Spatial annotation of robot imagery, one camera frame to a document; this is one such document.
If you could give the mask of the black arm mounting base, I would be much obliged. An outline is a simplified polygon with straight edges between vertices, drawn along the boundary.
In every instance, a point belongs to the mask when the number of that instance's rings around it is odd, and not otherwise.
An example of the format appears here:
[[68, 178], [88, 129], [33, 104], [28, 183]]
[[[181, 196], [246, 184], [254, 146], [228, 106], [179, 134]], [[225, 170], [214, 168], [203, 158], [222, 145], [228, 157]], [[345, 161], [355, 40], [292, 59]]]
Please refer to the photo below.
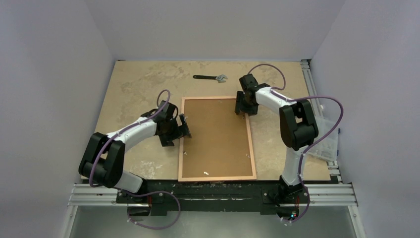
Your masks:
[[145, 205], [135, 216], [164, 216], [169, 211], [194, 212], [258, 212], [294, 220], [302, 213], [299, 207], [310, 204], [308, 189], [289, 198], [277, 198], [280, 180], [178, 182], [148, 180], [145, 189], [131, 195], [120, 190], [117, 203]]

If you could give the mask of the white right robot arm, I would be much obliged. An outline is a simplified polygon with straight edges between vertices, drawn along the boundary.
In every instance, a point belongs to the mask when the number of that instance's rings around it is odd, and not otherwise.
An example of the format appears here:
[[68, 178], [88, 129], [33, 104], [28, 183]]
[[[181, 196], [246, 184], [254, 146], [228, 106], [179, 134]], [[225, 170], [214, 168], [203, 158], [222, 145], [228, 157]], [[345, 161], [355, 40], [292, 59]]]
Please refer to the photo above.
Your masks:
[[279, 115], [280, 136], [287, 151], [276, 197], [289, 202], [304, 189], [305, 149], [319, 134], [311, 103], [278, 94], [268, 84], [259, 84], [252, 74], [242, 76], [239, 82], [242, 90], [236, 95], [236, 114], [254, 116], [264, 106]]

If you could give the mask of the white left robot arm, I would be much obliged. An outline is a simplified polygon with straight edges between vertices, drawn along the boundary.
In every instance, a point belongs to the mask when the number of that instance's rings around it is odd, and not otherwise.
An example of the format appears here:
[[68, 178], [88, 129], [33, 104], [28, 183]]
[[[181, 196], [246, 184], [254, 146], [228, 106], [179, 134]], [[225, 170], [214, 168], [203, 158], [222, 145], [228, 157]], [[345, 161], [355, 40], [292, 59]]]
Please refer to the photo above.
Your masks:
[[157, 109], [142, 114], [125, 128], [92, 134], [78, 173], [88, 178], [91, 186], [128, 191], [134, 202], [141, 203], [148, 196], [145, 179], [124, 170], [124, 157], [132, 147], [153, 136], [159, 137], [163, 147], [174, 146], [174, 140], [191, 136], [186, 118], [176, 105], [161, 101]]

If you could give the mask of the black adjustable wrench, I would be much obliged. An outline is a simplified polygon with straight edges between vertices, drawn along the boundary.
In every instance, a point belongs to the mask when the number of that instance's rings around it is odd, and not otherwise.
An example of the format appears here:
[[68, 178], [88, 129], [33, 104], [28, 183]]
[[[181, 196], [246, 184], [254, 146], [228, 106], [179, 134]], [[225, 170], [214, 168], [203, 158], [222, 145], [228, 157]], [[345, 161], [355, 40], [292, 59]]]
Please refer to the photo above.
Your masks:
[[218, 76], [209, 76], [209, 75], [193, 75], [194, 79], [206, 79], [206, 80], [216, 80], [218, 83], [224, 83], [228, 77], [224, 74]]

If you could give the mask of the clear plastic parts box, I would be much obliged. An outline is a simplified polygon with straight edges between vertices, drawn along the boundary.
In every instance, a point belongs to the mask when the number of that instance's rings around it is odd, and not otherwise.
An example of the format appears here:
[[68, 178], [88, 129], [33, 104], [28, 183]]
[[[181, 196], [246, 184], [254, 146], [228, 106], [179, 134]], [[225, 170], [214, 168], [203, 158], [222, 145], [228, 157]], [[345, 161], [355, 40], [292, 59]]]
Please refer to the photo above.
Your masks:
[[[318, 126], [318, 137], [314, 142], [323, 137], [335, 125], [334, 121], [324, 117], [315, 116], [315, 120]], [[336, 161], [338, 155], [338, 129], [336, 127], [324, 140], [312, 147], [309, 150], [309, 154], [325, 161]]]

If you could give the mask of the aluminium rail frame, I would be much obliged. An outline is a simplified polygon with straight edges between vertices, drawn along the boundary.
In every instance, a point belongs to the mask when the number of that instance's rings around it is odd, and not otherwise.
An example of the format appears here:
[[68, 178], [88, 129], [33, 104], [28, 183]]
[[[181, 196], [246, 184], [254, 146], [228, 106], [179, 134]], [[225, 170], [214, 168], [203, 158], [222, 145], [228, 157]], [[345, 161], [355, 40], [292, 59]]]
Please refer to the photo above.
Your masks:
[[[100, 111], [96, 129], [118, 129], [137, 118], [140, 111], [156, 101], [162, 89], [171, 92], [171, 101], [182, 97], [232, 96], [240, 89], [239, 77], [252, 71], [261, 82], [281, 87], [289, 97], [317, 94], [307, 61], [116, 61]], [[228, 77], [226, 82], [194, 79], [193, 75]], [[223, 224], [240, 217], [238, 213], [183, 212], [174, 226], [149, 230], [127, 222], [125, 206], [117, 205], [116, 191], [76, 184], [72, 190], [63, 238], [364, 238], [356, 197], [332, 200], [319, 197], [312, 202], [301, 223], [285, 226], [273, 216], [255, 213], [244, 216], [232, 227]]]

